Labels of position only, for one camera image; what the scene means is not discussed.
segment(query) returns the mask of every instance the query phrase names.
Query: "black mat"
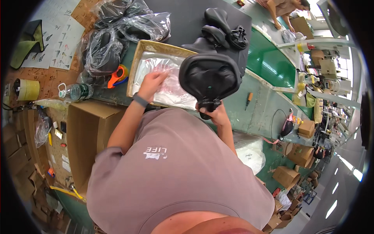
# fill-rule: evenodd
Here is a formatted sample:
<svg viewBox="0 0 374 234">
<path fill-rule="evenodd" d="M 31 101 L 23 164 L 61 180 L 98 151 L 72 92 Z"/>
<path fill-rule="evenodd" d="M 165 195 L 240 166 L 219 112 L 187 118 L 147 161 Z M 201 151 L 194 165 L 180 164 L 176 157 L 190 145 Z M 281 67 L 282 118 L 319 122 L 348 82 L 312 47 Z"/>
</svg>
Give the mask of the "black mat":
<svg viewBox="0 0 374 234">
<path fill-rule="evenodd" d="M 204 11 L 210 7 L 218 7 L 228 14 L 227 23 L 231 29 L 242 25 L 247 33 L 247 40 L 251 38 L 252 18 L 224 2 L 223 0 L 145 0 L 154 13 L 170 12 L 171 37 L 164 43 L 181 46 L 192 44 L 198 37 L 202 37 L 201 28 L 207 24 Z M 226 54 L 237 62 L 241 75 L 247 64 L 249 46 L 242 51 L 218 48 L 217 52 Z"/>
</svg>

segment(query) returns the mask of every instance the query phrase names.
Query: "hand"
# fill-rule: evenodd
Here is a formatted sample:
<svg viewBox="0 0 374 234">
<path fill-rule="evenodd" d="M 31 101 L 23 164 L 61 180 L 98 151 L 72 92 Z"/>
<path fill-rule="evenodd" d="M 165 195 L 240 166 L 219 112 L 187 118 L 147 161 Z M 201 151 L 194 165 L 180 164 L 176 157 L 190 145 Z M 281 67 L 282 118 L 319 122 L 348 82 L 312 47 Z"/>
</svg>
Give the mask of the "hand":
<svg viewBox="0 0 374 234">
<path fill-rule="evenodd" d="M 293 33 L 296 33 L 295 32 L 295 29 L 290 25 L 290 26 L 288 26 L 289 27 L 289 30 L 291 31 L 291 32 L 293 32 Z"/>
<path fill-rule="evenodd" d="M 282 26 L 278 23 L 278 21 L 274 22 L 274 26 L 276 27 L 276 29 L 281 29 Z"/>
<path fill-rule="evenodd" d="M 221 105 L 217 107 L 213 112 L 207 111 L 205 108 L 199 108 L 198 104 L 196 103 L 196 111 L 209 115 L 214 125 L 218 126 L 231 126 L 229 117 L 227 116 L 225 106 L 223 105 L 223 101 L 221 100 Z"/>
<path fill-rule="evenodd" d="M 153 95 L 158 90 L 162 82 L 168 77 L 167 72 L 151 72 L 144 76 L 138 96 L 148 102 L 153 101 Z"/>
</svg>

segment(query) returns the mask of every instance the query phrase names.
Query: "wristband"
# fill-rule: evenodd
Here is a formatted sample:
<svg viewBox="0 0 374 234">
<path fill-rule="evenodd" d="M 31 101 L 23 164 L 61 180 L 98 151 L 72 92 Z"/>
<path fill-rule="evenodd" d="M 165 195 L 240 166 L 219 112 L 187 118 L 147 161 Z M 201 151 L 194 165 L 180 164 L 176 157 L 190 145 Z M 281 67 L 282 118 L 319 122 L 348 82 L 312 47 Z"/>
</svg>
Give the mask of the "wristband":
<svg viewBox="0 0 374 234">
<path fill-rule="evenodd" d="M 148 102 L 147 102 L 146 100 L 144 100 L 143 98 L 141 98 L 141 97 L 138 96 L 138 92 L 136 92 L 136 93 L 134 94 L 134 96 L 132 97 L 132 99 L 133 99 L 135 102 L 139 103 L 139 104 L 140 104 L 142 107 L 144 107 L 144 108 L 146 108 L 147 105 L 148 105 Z"/>
</svg>

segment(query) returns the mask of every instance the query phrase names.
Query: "gray t-shirt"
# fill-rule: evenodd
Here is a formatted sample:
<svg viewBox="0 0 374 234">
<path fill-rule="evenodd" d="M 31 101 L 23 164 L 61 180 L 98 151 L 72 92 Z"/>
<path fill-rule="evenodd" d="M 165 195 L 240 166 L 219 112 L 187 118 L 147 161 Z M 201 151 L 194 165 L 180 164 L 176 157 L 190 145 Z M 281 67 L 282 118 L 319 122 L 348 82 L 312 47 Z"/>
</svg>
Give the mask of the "gray t-shirt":
<svg viewBox="0 0 374 234">
<path fill-rule="evenodd" d="M 262 229 L 274 199 L 203 121 L 167 108 L 143 115 L 125 155 L 119 147 L 97 155 L 87 209 L 108 234 L 149 234 L 182 211 L 240 217 Z"/>
</svg>

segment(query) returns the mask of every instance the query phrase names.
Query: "screwdriver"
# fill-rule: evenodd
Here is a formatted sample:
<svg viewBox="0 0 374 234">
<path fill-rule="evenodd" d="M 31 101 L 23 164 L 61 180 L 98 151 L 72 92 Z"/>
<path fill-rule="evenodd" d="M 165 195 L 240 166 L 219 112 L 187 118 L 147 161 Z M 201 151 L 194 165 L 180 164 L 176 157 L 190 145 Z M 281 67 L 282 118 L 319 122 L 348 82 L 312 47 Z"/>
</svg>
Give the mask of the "screwdriver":
<svg viewBox="0 0 374 234">
<path fill-rule="evenodd" d="M 252 92 L 248 93 L 248 100 L 247 100 L 247 103 L 245 105 L 244 111 L 247 110 L 247 106 L 248 106 L 249 102 L 252 100 L 252 97 L 253 97 L 253 93 Z"/>
</svg>

